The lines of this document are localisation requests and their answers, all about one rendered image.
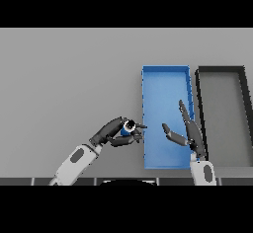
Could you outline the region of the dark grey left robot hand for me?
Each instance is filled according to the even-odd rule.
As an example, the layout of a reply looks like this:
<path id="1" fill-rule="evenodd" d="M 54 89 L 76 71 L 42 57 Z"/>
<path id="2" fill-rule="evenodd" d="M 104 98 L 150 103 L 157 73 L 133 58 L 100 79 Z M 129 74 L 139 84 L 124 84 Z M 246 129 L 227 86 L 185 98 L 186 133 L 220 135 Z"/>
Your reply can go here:
<path id="1" fill-rule="evenodd" d="M 113 147 L 130 145 L 135 141 L 139 142 L 142 139 L 142 135 L 138 128 L 145 128 L 145 125 L 133 120 L 135 122 L 135 130 L 129 136 L 121 136 L 121 129 L 127 120 L 129 118 L 121 116 L 110 120 L 89 141 L 93 146 L 110 142 Z"/>

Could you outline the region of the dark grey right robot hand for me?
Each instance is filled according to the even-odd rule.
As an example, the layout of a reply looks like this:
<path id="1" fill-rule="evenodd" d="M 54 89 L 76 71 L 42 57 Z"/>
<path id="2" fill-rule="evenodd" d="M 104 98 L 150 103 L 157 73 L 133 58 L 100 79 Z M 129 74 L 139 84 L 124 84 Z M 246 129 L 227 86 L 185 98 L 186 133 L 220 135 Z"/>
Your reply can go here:
<path id="1" fill-rule="evenodd" d="M 182 114 L 182 119 L 186 127 L 187 137 L 184 137 L 183 135 L 172 131 L 166 123 L 163 123 L 162 127 L 166 134 L 166 138 L 181 146 L 189 145 L 190 149 L 197 154 L 198 158 L 205 157 L 207 153 L 205 150 L 201 130 L 199 129 L 197 124 L 192 119 L 190 119 L 185 104 L 182 100 L 179 101 L 179 110 Z"/>

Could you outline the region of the blue pipe with pale ring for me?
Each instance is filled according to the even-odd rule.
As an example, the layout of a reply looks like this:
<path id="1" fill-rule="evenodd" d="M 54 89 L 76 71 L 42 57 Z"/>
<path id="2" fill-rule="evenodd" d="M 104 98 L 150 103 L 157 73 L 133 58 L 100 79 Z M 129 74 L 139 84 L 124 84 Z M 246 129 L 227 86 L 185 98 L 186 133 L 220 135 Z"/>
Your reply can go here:
<path id="1" fill-rule="evenodd" d="M 129 136 L 134 130 L 135 122 L 132 119 L 127 120 L 121 129 L 121 136 Z"/>

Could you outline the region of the blue bin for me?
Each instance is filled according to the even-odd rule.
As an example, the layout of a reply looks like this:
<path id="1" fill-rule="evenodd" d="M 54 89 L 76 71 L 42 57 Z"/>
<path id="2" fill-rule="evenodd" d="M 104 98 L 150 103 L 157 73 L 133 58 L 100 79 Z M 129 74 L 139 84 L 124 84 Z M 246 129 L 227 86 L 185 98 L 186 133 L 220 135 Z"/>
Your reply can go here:
<path id="1" fill-rule="evenodd" d="M 184 137 L 186 127 L 179 110 L 182 100 L 191 119 L 195 118 L 189 65 L 143 65 L 142 123 L 144 168 L 148 170 L 189 169 L 191 149 L 166 138 L 162 127 Z"/>

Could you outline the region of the dark grey bin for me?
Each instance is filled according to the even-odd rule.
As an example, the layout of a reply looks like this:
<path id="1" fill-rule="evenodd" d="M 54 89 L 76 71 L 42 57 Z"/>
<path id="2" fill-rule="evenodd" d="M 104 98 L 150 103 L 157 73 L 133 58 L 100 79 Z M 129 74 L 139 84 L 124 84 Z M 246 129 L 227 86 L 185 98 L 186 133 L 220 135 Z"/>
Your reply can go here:
<path id="1" fill-rule="evenodd" d="M 253 167 L 253 109 L 244 66 L 199 66 L 200 121 L 216 167 Z"/>

